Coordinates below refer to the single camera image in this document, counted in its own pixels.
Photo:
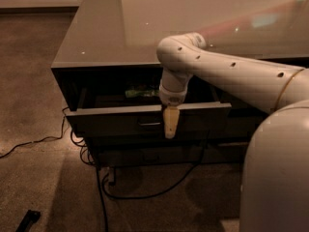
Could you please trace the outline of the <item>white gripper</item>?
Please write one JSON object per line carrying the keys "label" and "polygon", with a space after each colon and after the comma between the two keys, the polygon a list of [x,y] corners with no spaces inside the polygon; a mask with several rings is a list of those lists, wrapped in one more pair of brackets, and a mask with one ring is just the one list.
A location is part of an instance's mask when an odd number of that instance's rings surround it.
{"label": "white gripper", "polygon": [[167,90],[162,84],[159,85],[159,98],[167,107],[163,111],[164,133],[167,139],[172,139],[176,135],[180,111],[177,107],[185,100],[187,90],[172,92]]}

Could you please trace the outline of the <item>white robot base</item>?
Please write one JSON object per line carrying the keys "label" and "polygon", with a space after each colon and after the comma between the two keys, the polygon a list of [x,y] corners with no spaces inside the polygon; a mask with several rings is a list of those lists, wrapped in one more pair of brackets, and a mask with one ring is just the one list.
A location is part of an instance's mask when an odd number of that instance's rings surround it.
{"label": "white robot base", "polygon": [[274,112],[252,136],[239,232],[309,232],[309,101]]}

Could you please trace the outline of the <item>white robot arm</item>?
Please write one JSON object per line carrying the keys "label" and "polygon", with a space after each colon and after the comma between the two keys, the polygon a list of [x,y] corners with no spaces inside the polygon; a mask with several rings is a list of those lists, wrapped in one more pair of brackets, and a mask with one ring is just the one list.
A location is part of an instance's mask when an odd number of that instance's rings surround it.
{"label": "white robot arm", "polygon": [[156,55],[163,68],[159,97],[166,106],[184,102],[192,76],[268,114],[309,100],[308,69],[209,52],[198,33],[163,39]]}

